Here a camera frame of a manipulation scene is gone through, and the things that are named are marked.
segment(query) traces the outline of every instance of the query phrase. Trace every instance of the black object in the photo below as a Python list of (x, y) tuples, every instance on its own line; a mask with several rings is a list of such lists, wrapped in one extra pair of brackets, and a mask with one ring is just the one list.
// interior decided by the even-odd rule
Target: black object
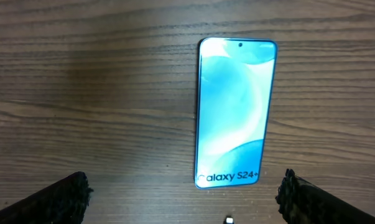
[(0, 224), (80, 224), (92, 191), (76, 172), (0, 210)]
[(375, 224), (375, 217), (314, 186), (287, 169), (275, 197), (289, 224)]

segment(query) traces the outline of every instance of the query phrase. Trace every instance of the small metal object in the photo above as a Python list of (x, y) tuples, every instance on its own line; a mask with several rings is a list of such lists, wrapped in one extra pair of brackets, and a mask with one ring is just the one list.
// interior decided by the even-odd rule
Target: small metal object
[(234, 224), (234, 219), (231, 217), (226, 217), (224, 224)]

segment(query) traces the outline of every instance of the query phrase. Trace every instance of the wooden table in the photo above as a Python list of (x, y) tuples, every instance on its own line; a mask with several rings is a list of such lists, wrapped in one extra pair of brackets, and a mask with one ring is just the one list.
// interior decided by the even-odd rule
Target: wooden table
[[(193, 183), (197, 43), (271, 38), (261, 179)], [(283, 223), (286, 168), (375, 216), (375, 0), (0, 0), (0, 209), (82, 170), (84, 223)]]

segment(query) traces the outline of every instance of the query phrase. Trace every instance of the wooden surface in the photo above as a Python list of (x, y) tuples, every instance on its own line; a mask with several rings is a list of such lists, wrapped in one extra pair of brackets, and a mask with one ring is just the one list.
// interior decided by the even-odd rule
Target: wooden surface
[[(197, 43), (272, 38), (261, 179), (193, 183)], [(0, 209), (72, 172), (84, 223), (283, 223), (286, 168), (375, 216), (375, 0), (0, 0)]]

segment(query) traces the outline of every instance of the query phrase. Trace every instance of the phone screen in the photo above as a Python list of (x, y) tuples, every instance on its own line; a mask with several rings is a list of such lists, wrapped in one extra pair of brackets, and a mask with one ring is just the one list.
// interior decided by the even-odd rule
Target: phone screen
[(254, 184), (259, 173), (277, 46), (208, 38), (200, 44), (198, 188)]

